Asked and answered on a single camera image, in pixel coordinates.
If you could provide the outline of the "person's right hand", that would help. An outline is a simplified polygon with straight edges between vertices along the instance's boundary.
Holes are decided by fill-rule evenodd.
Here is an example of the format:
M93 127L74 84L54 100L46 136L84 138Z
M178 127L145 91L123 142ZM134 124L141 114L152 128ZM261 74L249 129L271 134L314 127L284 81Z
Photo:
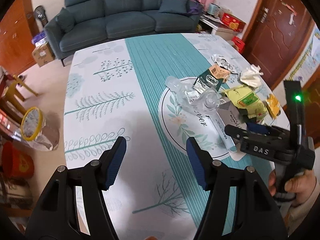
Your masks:
M319 195L317 186L314 170L305 170L302 175L295 176L285 183L285 191L296 195L292 202L292 206L296 207L304 204L312 195L317 198Z

